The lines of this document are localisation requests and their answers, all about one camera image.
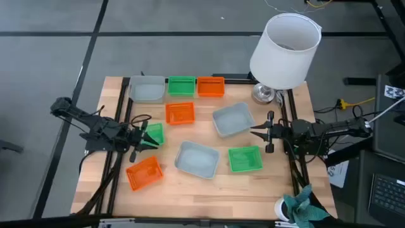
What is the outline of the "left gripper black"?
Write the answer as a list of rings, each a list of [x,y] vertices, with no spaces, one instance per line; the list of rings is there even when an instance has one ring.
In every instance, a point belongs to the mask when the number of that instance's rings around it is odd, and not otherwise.
[[[150,149],[157,149],[155,146],[159,146],[159,143],[156,142],[147,132],[146,128],[148,125],[148,121],[138,121],[135,122],[140,124],[139,126],[132,124],[132,130],[130,133],[130,137],[128,139],[129,144],[134,148],[130,154],[129,161],[134,162],[138,154],[142,151],[150,150]]]

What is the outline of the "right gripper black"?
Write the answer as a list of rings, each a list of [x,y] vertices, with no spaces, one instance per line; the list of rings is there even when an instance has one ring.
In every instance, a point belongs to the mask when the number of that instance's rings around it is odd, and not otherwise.
[[[290,140],[287,139],[288,128],[291,121],[288,118],[280,118],[277,123],[274,123],[274,115],[274,111],[269,111],[267,113],[267,120],[265,123],[251,127],[252,129],[267,129],[266,134],[260,132],[251,133],[267,142],[265,147],[266,153],[274,152],[275,149],[273,139],[281,139],[283,141],[283,145],[287,147],[287,149],[285,149],[285,153],[293,153],[293,146],[291,145]]]

